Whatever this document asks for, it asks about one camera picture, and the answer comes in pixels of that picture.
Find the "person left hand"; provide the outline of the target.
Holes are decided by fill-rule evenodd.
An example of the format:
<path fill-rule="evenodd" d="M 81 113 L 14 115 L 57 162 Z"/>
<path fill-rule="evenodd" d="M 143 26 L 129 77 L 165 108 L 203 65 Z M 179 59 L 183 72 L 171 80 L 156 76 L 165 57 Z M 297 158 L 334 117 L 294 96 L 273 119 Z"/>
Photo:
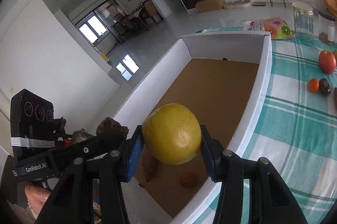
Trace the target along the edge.
<path fill-rule="evenodd" d="M 50 194 L 49 190 L 37 185 L 28 184 L 25 187 L 28 208 L 35 219 L 37 219 Z"/>

